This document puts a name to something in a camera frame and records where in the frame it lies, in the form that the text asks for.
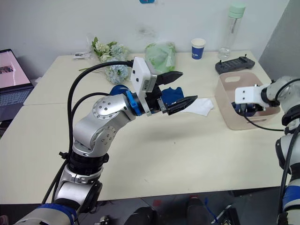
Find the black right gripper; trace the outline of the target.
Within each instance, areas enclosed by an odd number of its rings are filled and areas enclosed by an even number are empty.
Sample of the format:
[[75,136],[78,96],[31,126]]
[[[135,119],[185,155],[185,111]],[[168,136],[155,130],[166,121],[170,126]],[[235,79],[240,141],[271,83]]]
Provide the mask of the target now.
[[258,104],[236,104],[232,102],[232,107],[240,116],[254,116],[256,112],[263,111],[263,107]]

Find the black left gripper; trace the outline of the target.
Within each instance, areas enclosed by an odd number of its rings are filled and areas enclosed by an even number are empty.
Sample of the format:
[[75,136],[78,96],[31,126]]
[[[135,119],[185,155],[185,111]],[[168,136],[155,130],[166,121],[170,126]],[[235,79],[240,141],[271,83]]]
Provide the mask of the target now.
[[168,113],[168,115],[172,115],[186,109],[197,100],[198,96],[188,96],[178,99],[176,102],[171,103],[170,105],[165,105],[165,103],[163,102],[161,98],[162,92],[159,88],[159,85],[167,85],[169,83],[172,83],[182,75],[183,72],[170,71],[167,73],[163,73],[157,77],[153,90],[146,93],[146,102],[152,114],[162,112]]

